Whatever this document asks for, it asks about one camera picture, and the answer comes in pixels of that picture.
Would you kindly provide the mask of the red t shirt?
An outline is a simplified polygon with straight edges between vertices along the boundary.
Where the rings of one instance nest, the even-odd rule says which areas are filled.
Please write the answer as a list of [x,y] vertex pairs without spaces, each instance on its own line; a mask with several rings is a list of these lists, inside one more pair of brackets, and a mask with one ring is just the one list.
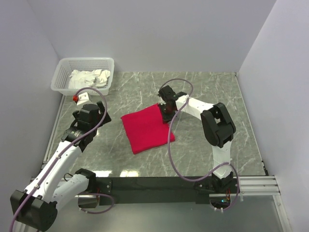
[[121,117],[134,155],[167,144],[169,125],[162,120],[158,104]]

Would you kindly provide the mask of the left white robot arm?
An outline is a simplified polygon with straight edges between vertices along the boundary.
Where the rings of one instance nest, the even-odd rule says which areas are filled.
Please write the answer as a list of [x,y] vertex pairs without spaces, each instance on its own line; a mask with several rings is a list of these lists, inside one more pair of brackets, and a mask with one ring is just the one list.
[[74,121],[64,132],[56,152],[39,175],[23,190],[10,197],[13,222],[21,222],[39,231],[47,231],[58,212],[80,193],[97,195],[96,174],[79,169],[62,186],[59,182],[67,169],[93,141],[97,129],[111,121],[106,101],[85,104],[73,113]]

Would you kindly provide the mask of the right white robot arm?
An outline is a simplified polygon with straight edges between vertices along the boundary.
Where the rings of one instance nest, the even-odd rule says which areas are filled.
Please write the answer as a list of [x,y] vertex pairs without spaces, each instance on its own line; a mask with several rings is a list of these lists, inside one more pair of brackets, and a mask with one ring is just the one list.
[[[170,123],[168,130],[168,155],[169,161],[175,173],[188,182],[199,182],[209,178],[211,188],[222,193],[230,188],[233,180],[233,168],[231,162],[231,144],[236,132],[236,126],[223,103],[205,103],[190,95],[179,92],[175,93],[170,86],[160,88],[159,97],[163,104],[159,104],[163,122]],[[181,111],[201,120],[207,142],[212,146],[213,169],[204,177],[189,179],[178,172],[171,156],[171,128],[172,124]]]

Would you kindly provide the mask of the white t shirt in basket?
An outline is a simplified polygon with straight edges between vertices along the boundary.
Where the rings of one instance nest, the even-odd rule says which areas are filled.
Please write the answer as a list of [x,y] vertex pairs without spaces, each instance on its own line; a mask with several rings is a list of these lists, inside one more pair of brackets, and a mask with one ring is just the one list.
[[101,88],[107,85],[111,72],[97,69],[93,71],[73,70],[70,74],[69,89],[81,89],[84,87]]

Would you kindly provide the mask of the white plastic laundry basket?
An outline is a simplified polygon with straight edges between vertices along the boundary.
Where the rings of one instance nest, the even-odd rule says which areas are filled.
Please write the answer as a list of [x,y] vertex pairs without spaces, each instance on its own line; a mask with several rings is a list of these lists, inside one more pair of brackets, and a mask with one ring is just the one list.
[[113,73],[112,58],[63,58],[56,67],[51,89],[72,96],[81,88],[93,87],[107,95]]

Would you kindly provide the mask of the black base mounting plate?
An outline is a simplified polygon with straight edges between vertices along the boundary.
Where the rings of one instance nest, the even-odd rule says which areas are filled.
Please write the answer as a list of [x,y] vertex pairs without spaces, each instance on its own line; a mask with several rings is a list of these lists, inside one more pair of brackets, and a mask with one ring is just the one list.
[[209,204],[213,194],[226,196],[238,191],[236,178],[223,180],[211,175],[197,182],[178,176],[167,177],[97,177],[100,193],[110,195],[116,204],[186,203]]

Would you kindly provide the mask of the aluminium frame rail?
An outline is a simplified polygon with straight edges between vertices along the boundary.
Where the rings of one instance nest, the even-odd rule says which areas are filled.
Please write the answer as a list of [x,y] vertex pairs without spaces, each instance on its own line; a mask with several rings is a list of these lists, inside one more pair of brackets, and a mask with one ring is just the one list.
[[241,176],[240,192],[244,196],[280,195],[275,176]]

